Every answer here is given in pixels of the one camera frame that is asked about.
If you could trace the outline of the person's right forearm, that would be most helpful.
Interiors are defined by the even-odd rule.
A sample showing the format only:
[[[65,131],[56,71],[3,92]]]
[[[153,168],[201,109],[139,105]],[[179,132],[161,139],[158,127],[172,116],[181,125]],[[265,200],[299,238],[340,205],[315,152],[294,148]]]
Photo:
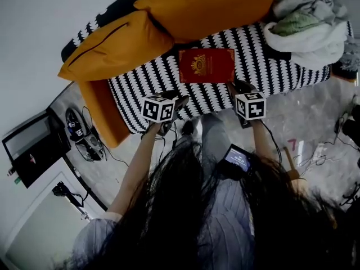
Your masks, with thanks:
[[[250,124],[253,128],[255,152],[264,161],[274,163],[279,168],[282,167],[282,154],[271,130],[260,119],[251,120]],[[270,146],[266,131],[269,133],[271,140],[275,146],[278,158],[273,154],[273,150]]]

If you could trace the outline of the orange sofa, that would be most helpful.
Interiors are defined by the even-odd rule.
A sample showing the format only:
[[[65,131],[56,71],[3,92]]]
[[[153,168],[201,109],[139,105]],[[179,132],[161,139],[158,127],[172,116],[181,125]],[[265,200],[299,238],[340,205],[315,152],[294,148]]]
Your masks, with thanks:
[[[189,119],[230,108],[230,79],[271,96],[353,81],[360,65],[342,0],[116,0],[61,57],[110,147],[147,129],[143,99],[158,92],[188,96]]]

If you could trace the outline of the red book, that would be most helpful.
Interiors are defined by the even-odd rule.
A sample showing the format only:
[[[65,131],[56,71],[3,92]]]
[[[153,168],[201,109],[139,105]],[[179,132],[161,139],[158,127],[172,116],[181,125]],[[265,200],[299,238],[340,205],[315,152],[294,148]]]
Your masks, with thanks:
[[[234,81],[235,50],[229,48],[178,51],[179,80],[184,84],[222,84]]]

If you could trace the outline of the white towel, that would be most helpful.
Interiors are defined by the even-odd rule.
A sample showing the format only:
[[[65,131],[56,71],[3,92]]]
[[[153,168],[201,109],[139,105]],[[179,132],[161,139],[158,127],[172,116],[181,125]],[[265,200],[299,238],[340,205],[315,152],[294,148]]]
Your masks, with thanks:
[[[275,25],[271,22],[263,29],[267,44],[278,52],[290,52],[291,61],[304,68],[319,70],[336,63],[344,53],[346,21],[334,26],[327,23],[317,25],[285,37],[271,32]]]

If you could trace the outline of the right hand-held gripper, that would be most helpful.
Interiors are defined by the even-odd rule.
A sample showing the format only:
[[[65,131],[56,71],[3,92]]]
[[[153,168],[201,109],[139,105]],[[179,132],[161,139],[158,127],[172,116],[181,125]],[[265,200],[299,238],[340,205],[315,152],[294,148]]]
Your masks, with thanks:
[[[266,117],[267,100],[255,86],[243,80],[235,80],[228,81],[227,88],[242,128],[251,127],[251,120],[262,120]]]

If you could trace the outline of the black monitor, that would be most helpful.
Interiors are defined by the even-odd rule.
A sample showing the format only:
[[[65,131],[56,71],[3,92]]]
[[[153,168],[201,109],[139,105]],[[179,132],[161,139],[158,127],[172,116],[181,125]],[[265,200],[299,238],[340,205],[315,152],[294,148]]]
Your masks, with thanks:
[[[65,124],[51,108],[15,127],[2,145],[26,188],[71,150]]]

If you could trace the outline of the grey knit cloth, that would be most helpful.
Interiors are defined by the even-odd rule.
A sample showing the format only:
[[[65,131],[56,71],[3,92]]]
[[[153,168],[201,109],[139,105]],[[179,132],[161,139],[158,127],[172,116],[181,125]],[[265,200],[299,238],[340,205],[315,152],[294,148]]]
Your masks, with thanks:
[[[357,71],[360,68],[360,48],[353,37],[347,36],[344,53],[339,61],[343,70]]]

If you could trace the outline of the person's legs in jeans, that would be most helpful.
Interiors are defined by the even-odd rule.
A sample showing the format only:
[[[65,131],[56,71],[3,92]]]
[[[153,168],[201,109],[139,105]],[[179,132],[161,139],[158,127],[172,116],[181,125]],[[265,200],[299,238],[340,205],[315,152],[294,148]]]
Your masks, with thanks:
[[[199,137],[201,138],[201,157],[204,164],[221,161],[231,145],[225,124],[218,114],[205,114],[186,121],[178,143],[194,141]]]

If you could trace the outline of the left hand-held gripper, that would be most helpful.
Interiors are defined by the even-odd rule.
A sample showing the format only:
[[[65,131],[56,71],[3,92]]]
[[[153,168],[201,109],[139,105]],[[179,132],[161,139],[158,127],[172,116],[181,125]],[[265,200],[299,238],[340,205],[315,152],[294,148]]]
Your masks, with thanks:
[[[150,125],[160,124],[157,134],[165,136],[177,117],[176,111],[181,111],[187,105],[189,98],[188,95],[179,97],[174,90],[144,97],[141,107],[142,117]]]

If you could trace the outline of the black screen device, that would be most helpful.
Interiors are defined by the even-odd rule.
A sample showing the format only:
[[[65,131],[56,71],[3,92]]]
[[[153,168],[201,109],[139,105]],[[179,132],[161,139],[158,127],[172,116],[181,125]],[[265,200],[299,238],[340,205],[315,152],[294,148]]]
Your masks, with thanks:
[[[250,154],[244,149],[231,144],[222,159],[222,168],[225,175],[239,177],[248,173],[251,166]]]

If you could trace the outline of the green cloth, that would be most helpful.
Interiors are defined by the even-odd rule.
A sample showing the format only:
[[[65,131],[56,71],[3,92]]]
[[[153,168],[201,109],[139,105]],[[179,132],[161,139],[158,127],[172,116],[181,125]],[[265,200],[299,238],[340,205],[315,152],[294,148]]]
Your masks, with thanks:
[[[273,34],[286,37],[321,24],[322,21],[311,13],[298,10],[280,20],[275,26],[271,27],[270,31]]]

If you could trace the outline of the black white striped blanket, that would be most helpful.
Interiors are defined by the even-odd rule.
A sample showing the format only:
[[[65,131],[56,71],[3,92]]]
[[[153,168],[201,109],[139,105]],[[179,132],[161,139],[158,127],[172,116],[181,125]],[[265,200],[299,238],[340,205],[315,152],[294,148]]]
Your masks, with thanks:
[[[266,45],[263,29],[264,24],[257,22],[212,34],[190,46],[234,49],[236,78],[253,84],[266,96],[317,84],[331,75],[351,82],[356,79],[357,71],[343,70],[340,61],[316,71],[291,62],[286,55]],[[146,129],[147,123],[141,116],[142,99],[156,92],[175,90],[190,97],[179,112],[179,118],[183,120],[231,106],[223,84],[180,83],[176,49],[120,76],[80,82],[78,86],[98,130],[111,143]]]

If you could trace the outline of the person's light blue shirt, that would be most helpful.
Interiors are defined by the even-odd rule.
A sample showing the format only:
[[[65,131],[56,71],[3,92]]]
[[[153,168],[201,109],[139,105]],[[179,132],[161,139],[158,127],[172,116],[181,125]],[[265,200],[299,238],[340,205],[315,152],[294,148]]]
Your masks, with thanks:
[[[250,216],[240,183],[232,179],[221,180],[200,236],[205,246],[200,254],[208,260],[206,270],[253,270],[254,235]],[[100,252],[105,238],[121,218],[118,213],[106,212],[80,231],[73,247],[80,261],[88,262]]]

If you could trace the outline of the black spare gripper set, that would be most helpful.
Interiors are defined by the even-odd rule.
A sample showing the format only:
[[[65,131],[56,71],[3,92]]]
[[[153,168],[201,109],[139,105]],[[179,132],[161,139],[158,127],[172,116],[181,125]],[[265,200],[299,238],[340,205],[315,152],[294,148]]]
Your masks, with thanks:
[[[103,144],[98,134],[86,123],[83,115],[76,108],[69,107],[66,109],[65,119],[70,140],[75,143],[83,159],[87,162],[101,161],[104,158]]]

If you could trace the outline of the person's left forearm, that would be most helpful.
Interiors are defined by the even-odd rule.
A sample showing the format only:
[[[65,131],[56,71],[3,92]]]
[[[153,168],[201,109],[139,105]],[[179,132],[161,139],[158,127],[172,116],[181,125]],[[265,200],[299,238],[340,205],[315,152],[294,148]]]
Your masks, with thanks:
[[[152,151],[160,127],[161,124],[153,123],[142,136],[120,185],[120,190],[107,212],[124,215],[138,199],[150,171]]]

